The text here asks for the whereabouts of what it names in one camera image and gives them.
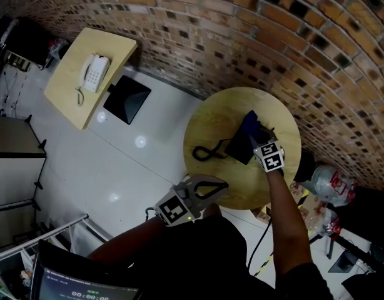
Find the white metal shelf rack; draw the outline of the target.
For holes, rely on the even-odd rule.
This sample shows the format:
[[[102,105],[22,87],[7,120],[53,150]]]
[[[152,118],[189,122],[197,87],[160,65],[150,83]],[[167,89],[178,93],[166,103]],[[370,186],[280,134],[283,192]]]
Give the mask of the white metal shelf rack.
[[[40,240],[45,240],[45,241],[54,241],[56,240],[56,244],[61,244],[58,242],[56,239],[56,236],[58,234],[64,233],[69,231],[73,226],[85,222],[86,219],[88,219],[89,215],[88,214],[83,214],[82,216],[78,217],[77,219],[70,221],[56,229],[53,229],[52,231],[49,231],[47,233],[44,233],[34,239],[31,239],[30,241],[24,242],[18,246],[14,246],[10,249],[7,249],[5,251],[0,252],[0,262],[3,260],[6,260],[8,258],[11,258],[17,254],[24,254],[26,259],[32,264],[32,259],[30,254],[28,253],[28,249],[37,245]],[[4,298],[7,298],[9,300],[18,300],[12,292],[9,290],[9,288],[6,286],[3,278],[0,275],[0,295]]]

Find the large clear plastic bag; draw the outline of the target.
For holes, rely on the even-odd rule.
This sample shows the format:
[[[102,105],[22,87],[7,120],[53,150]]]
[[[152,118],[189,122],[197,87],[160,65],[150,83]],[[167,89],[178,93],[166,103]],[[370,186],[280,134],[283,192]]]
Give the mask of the large clear plastic bag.
[[[324,203],[338,208],[348,205],[355,198],[357,183],[331,165],[320,165],[311,179],[300,182],[300,185]]]

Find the black computer monitor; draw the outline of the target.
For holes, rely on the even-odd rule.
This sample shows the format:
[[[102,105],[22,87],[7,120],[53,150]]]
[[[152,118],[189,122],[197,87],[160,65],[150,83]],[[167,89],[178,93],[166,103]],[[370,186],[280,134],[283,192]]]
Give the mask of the black computer monitor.
[[[91,259],[40,240],[30,300],[139,300],[141,291]]]

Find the blue cloth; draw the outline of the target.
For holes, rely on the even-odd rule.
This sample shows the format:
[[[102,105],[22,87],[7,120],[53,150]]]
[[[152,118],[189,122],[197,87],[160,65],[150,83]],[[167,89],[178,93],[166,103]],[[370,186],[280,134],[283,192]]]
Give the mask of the blue cloth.
[[[260,140],[260,126],[258,116],[254,111],[250,111],[243,119],[241,124],[242,131],[250,138],[252,137],[256,142]]]

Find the small clear plastic bag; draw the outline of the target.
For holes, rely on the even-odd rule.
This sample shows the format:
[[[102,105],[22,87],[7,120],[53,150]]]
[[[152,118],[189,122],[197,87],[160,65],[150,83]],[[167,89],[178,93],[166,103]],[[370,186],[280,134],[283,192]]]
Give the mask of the small clear plastic bag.
[[[320,226],[320,235],[322,236],[338,236],[341,231],[339,226],[339,217],[336,212],[325,209]]]

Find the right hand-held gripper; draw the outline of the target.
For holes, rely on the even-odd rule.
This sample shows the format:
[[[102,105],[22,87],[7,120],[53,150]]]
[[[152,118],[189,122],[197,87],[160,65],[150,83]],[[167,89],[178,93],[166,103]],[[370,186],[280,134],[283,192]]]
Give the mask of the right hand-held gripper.
[[[273,131],[261,124],[257,127],[256,138],[253,138],[253,154],[265,173],[283,169],[285,151]]]

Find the round wooden table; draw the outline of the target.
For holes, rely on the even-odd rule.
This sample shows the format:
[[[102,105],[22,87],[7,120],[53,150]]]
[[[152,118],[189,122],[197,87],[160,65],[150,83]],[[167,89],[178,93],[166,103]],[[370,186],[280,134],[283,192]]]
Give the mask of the round wooden table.
[[[203,146],[213,149],[220,140],[232,138],[243,118],[254,111],[258,120],[273,129],[285,150],[284,179],[291,184],[301,159],[301,137],[288,108],[271,94],[250,87],[234,87],[220,91],[203,101],[189,120],[183,143],[183,156],[190,176],[215,176],[228,183],[228,193],[217,202],[239,210],[261,208],[270,201],[264,170],[255,158],[243,164],[228,156],[212,157],[205,162],[196,160],[193,149]]]

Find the person's left forearm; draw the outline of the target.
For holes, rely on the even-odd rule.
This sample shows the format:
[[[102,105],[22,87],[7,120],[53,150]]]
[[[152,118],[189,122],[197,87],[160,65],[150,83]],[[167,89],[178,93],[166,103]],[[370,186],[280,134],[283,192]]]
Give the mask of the person's left forearm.
[[[163,234],[167,227],[158,217],[153,217],[136,226],[94,250],[88,258],[105,265],[116,263],[132,263],[135,255]]]

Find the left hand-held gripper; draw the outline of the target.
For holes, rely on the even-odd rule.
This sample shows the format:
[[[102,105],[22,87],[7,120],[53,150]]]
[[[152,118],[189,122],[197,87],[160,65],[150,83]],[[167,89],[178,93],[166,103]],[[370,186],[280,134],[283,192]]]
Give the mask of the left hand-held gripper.
[[[228,188],[227,182],[214,176],[187,176],[171,186],[153,209],[165,226],[177,226],[199,218],[209,204],[228,192]]]

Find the printed cardboard box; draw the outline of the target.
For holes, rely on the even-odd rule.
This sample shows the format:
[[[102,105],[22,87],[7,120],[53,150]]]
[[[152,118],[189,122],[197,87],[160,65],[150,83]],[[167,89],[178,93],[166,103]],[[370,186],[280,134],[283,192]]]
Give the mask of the printed cardboard box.
[[[300,210],[307,230],[312,231],[325,208],[323,202],[297,182],[290,184],[290,192]],[[268,203],[263,207],[251,210],[251,212],[257,220],[268,224],[271,218],[271,205]]]

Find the person's right forearm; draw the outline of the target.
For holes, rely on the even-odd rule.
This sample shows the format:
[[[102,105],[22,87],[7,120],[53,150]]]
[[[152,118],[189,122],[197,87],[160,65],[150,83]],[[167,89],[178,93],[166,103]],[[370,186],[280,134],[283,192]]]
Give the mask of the person's right forearm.
[[[276,277],[311,263],[310,243],[305,223],[279,171],[266,174],[270,189],[273,227],[273,254]]]

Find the white telephone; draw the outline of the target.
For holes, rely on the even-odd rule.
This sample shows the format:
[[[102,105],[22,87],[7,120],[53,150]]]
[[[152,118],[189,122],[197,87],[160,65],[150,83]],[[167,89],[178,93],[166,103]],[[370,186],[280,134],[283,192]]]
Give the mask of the white telephone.
[[[81,107],[84,102],[83,89],[96,93],[109,67],[110,60],[107,57],[90,54],[86,58],[79,74],[78,86],[76,87],[79,107]]]

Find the black low cabinet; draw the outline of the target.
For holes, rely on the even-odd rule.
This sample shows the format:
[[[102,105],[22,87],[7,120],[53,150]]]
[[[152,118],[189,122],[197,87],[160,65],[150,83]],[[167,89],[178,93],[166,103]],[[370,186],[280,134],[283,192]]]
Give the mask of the black low cabinet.
[[[6,53],[23,58],[40,68],[49,62],[53,35],[28,17],[0,18],[0,62]]]

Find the black desk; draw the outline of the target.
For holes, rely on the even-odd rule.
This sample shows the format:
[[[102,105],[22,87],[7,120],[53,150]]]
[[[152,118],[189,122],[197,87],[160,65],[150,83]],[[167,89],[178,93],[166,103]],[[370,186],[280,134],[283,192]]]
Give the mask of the black desk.
[[[356,187],[340,221],[343,228],[384,248],[384,191]]]

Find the black trash bin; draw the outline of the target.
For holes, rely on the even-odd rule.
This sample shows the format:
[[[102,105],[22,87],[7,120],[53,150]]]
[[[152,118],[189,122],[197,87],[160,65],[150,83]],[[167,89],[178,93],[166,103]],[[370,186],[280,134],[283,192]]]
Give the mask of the black trash bin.
[[[301,151],[301,159],[298,166],[298,170],[295,174],[294,181],[302,183],[311,179],[314,171],[316,169],[316,162],[314,155],[307,151]]]

